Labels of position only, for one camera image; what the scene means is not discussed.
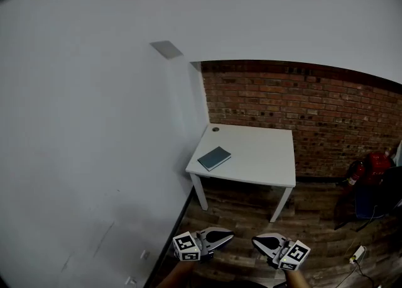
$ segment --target book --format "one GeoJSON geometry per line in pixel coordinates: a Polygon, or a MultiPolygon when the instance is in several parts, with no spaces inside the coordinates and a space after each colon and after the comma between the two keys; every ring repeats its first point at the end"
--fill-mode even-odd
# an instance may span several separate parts
{"type": "Polygon", "coordinates": [[[200,157],[198,161],[208,170],[208,172],[210,172],[211,170],[216,168],[216,166],[219,166],[231,157],[232,154],[225,151],[222,147],[217,147],[214,150],[211,150],[209,153],[205,154],[203,157],[200,157]]]}

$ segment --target floor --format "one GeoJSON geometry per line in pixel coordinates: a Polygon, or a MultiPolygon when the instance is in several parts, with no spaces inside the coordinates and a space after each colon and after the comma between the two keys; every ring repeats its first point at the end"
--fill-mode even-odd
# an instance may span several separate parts
{"type": "MultiPolygon", "coordinates": [[[[251,280],[269,288],[283,282],[283,272],[268,267],[251,245],[254,235],[269,232],[300,240],[312,249],[301,266],[312,287],[335,288],[353,271],[348,258],[359,245],[367,247],[363,273],[374,279],[376,287],[394,287],[402,275],[402,220],[387,216],[358,233],[355,230],[363,224],[360,221],[334,231],[334,207],[344,192],[339,185],[297,183],[278,220],[269,223],[281,189],[217,179],[202,182],[209,209],[201,210],[195,196],[177,234],[221,226],[234,231],[236,237],[215,252],[213,260],[197,266],[192,275],[194,288],[213,280],[251,280]]],[[[170,249],[151,286],[155,287],[176,263],[170,249]]],[[[346,287],[371,287],[371,283],[356,270],[341,285],[346,287]]]]}

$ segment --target fire extinguisher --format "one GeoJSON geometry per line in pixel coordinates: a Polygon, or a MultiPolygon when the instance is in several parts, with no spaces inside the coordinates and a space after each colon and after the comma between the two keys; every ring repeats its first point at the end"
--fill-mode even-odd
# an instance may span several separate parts
{"type": "Polygon", "coordinates": [[[366,169],[364,168],[363,162],[359,160],[353,162],[348,173],[350,175],[347,179],[349,186],[353,186],[364,175],[365,172],[366,169]]]}

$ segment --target table top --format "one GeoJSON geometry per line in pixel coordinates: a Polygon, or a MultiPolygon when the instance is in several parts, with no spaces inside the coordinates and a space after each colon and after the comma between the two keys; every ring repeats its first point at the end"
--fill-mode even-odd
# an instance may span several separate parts
{"type": "Polygon", "coordinates": [[[291,131],[209,124],[186,172],[239,182],[294,187],[295,154],[291,131]],[[218,146],[232,157],[208,172],[198,159],[218,146]]]}

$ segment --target white power strip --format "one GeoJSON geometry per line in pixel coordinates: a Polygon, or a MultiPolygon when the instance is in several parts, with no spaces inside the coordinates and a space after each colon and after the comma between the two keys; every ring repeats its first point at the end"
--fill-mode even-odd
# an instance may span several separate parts
{"type": "Polygon", "coordinates": [[[364,247],[361,245],[359,249],[353,254],[353,256],[350,257],[349,262],[352,265],[355,260],[358,260],[362,254],[364,253],[364,247]]]}

